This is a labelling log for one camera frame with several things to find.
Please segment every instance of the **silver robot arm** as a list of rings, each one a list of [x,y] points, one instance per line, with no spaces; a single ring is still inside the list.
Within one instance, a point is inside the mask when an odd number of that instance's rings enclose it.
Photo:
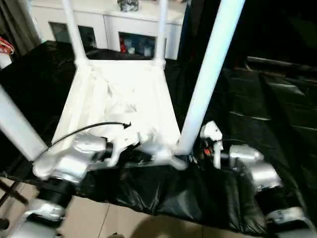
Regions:
[[[228,154],[222,153],[222,134],[213,121],[202,127],[201,139],[209,139],[213,143],[215,168],[220,169],[225,161],[229,169],[243,172],[253,184],[255,200],[265,216],[270,233],[279,238],[317,237],[316,228],[299,199],[284,187],[275,168],[264,160],[261,152],[249,145],[231,145]]]

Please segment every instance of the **white pole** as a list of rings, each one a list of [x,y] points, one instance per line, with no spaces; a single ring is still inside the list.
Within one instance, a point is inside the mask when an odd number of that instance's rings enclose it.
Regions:
[[[176,154],[189,154],[193,148],[244,2],[245,0],[222,0],[220,3]]]
[[[33,161],[46,144],[0,86],[0,129],[29,160]]]
[[[160,15],[158,21],[158,37],[155,46],[155,62],[165,66],[165,30],[166,16],[168,11],[168,0],[159,0]]]
[[[83,42],[81,41],[79,29],[75,20],[74,11],[71,5],[70,0],[62,0],[64,6],[64,12],[66,14],[67,19],[67,27],[71,40],[71,44],[73,46],[73,51],[75,54],[75,62],[76,64],[80,62],[85,62],[87,60]]]

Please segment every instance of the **floor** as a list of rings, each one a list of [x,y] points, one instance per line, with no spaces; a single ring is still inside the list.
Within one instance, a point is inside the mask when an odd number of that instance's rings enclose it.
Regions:
[[[13,183],[8,179],[2,180],[8,185]],[[29,184],[21,184],[18,190],[27,199],[37,193]],[[14,199],[8,200],[1,207],[0,216],[10,220],[7,231],[24,209],[22,203]],[[2,232],[1,237],[5,237],[7,231]],[[107,238],[114,233],[121,234],[124,238],[251,238],[167,216],[154,217],[80,197],[73,198],[60,232],[65,238]]]

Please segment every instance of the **black tablecloth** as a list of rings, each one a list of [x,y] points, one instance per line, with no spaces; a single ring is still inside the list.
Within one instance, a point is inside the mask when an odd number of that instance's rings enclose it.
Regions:
[[[89,50],[87,56],[145,59],[109,50]],[[73,60],[69,44],[46,42],[0,72],[1,85],[47,143],[74,76]],[[166,62],[166,80],[180,128],[196,81],[197,72],[191,69],[188,62]],[[259,149],[317,224],[316,81],[223,70],[205,116],[205,122],[209,120],[217,123],[225,139]],[[2,176],[21,179],[30,163],[4,135],[0,140]],[[23,180],[41,184],[32,174]],[[91,172],[77,195],[245,234],[265,234],[250,182],[243,174],[212,167],[190,165],[183,172],[171,167]]]

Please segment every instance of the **wire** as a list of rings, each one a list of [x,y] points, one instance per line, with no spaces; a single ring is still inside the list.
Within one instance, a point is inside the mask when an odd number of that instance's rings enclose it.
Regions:
[[[93,128],[93,127],[101,126],[101,125],[122,125],[124,128],[127,128],[127,127],[129,127],[131,124],[125,124],[125,123],[121,123],[121,122],[109,121],[109,122],[100,122],[100,123],[88,125],[88,126],[85,126],[85,127],[83,127],[83,128],[80,128],[80,129],[78,129],[78,130],[75,130],[75,131],[73,131],[73,132],[71,132],[71,133],[69,133],[69,134],[67,134],[67,135],[65,135],[65,136],[63,136],[63,137],[61,137],[60,139],[54,141],[48,148],[46,148],[43,152],[41,152],[41,153],[35,158],[35,160],[33,161],[33,164],[34,164],[35,162],[37,162],[45,152],[47,152],[48,150],[52,149],[56,144],[60,143],[60,142],[63,141],[64,139],[66,139],[66,138],[68,138],[68,137],[70,137],[70,136],[72,136],[72,135],[74,135],[74,134],[77,134],[77,133],[79,133],[79,132],[81,132],[81,131],[84,131],[84,130],[87,130],[87,129],[90,129],[90,128]]]

